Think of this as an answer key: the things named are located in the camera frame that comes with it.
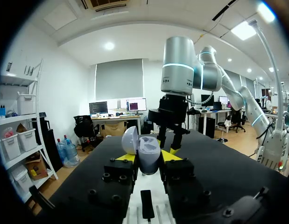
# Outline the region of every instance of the wooden floor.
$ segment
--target wooden floor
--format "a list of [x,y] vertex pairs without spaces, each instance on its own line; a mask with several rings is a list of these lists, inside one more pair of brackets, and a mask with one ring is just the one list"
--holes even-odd
[[[246,130],[240,131],[238,133],[231,130],[228,133],[223,134],[223,138],[228,139],[228,142],[224,143],[225,145],[233,148],[240,153],[243,153],[247,156],[250,156],[254,153],[255,149],[257,148],[258,141],[256,139],[255,130],[251,127],[249,123],[246,123],[243,126]],[[215,131],[215,139],[221,137],[221,131]],[[88,154],[90,153],[90,149],[87,149],[85,153],[81,150],[78,150],[78,155],[80,156],[81,161],[83,161]],[[74,168],[65,168],[62,167],[59,171],[57,171],[58,180],[55,178],[48,179],[40,188],[39,191],[45,196],[45,198],[50,198],[54,192],[59,188],[59,186],[63,183],[63,181],[71,174],[71,172],[75,169]],[[287,169],[284,173],[285,176],[289,174],[289,162],[287,164]],[[28,205],[32,208],[33,213],[36,215],[41,210],[41,207],[38,204],[35,204],[32,199],[28,201]]]

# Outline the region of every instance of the metal shelving unit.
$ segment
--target metal shelving unit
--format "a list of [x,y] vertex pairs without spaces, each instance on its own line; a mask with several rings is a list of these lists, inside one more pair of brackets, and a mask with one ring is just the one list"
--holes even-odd
[[[58,176],[51,164],[51,161],[49,159],[44,141],[43,141],[43,137],[42,137],[42,130],[41,130],[41,125],[40,125],[40,116],[39,116],[39,86],[40,86],[40,77],[41,77],[41,71],[42,71],[42,60],[40,62],[40,64],[37,66],[39,67],[38,73],[36,77],[32,77],[32,76],[18,76],[16,74],[7,72],[6,74],[2,74],[0,77],[0,85],[3,86],[14,86],[16,87],[27,87],[27,93],[29,93],[29,88],[32,86],[32,91],[31,94],[33,94],[33,91],[36,87],[36,113],[34,114],[28,114],[28,115],[21,115],[21,116],[16,116],[16,117],[10,117],[10,118],[5,118],[5,119],[0,119],[0,126],[1,125],[5,125],[5,124],[9,124],[9,123],[13,123],[13,122],[17,122],[17,121],[21,121],[21,120],[29,120],[32,118],[36,118],[37,121],[37,129],[38,129],[38,133],[39,133],[39,137],[40,137],[40,141],[41,141],[41,145],[37,146],[36,148],[28,151],[28,152],[24,152],[21,151],[21,155],[6,161],[6,163],[4,164],[6,170],[10,169],[12,166],[14,166],[15,164],[17,164],[18,162],[24,160],[25,158],[27,158],[28,156],[30,156],[31,154],[40,151],[40,153],[43,156],[43,159],[47,162],[47,164],[49,165],[50,169],[48,169],[48,176],[45,178],[42,178],[40,180],[37,181],[32,181],[32,183],[39,188],[40,186],[42,186],[52,175],[54,175],[54,177],[56,179],[58,179]],[[28,193],[22,193],[20,195],[20,197],[22,198],[23,202],[26,202],[30,197],[31,194]]]

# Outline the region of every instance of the black table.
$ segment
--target black table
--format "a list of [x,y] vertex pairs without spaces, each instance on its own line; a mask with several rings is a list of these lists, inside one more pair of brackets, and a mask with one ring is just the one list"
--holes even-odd
[[[166,151],[172,140],[173,133],[167,133]],[[58,204],[71,196],[87,202],[88,190],[95,189],[101,181],[104,164],[124,154],[121,136],[105,139],[62,183],[50,201]],[[254,196],[263,186],[269,188],[271,200],[276,200],[287,184],[287,178],[280,173],[197,131],[183,136],[176,155],[194,164],[197,179],[212,192],[215,203],[232,204],[245,195]]]

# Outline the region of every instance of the roller blind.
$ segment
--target roller blind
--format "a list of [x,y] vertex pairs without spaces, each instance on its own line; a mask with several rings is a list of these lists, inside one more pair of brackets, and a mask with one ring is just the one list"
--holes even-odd
[[255,98],[254,82],[253,80],[246,78],[246,86],[250,90],[252,96]]
[[225,72],[228,74],[228,76],[232,80],[233,85],[236,88],[236,90],[239,90],[242,87],[241,80],[240,80],[240,75],[237,74],[237,73],[234,73],[232,71],[229,71],[229,70],[225,70]]
[[143,97],[142,59],[97,65],[96,100]]

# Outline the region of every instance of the black chair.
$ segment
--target black chair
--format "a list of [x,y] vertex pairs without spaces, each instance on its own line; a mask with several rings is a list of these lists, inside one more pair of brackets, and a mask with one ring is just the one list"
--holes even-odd
[[237,128],[236,133],[238,133],[238,128],[240,128],[240,129],[244,130],[244,132],[246,132],[245,128],[243,128],[241,126],[242,122],[244,122],[244,120],[241,118],[241,110],[236,111],[235,109],[232,108],[232,123],[234,123],[236,125],[230,127],[230,129]]
[[[231,121],[231,119],[232,119],[232,115],[229,115],[229,116],[227,116],[227,118],[226,118],[226,120],[229,120],[229,121]],[[219,130],[221,131],[221,137],[220,137],[219,139],[216,139],[216,140],[219,141],[219,142],[221,142],[221,143],[228,142],[227,139],[223,138],[223,133],[224,133],[224,132],[228,133],[228,129],[229,129],[230,127],[226,127],[226,126],[225,126],[225,122],[219,122],[217,125],[218,125],[219,127],[222,127],[222,128],[219,129]]]
[[96,140],[99,133],[99,125],[93,126],[90,115],[75,116],[74,119],[76,122],[74,132],[80,138],[82,151],[85,152],[85,147],[89,144],[95,147],[97,145]]

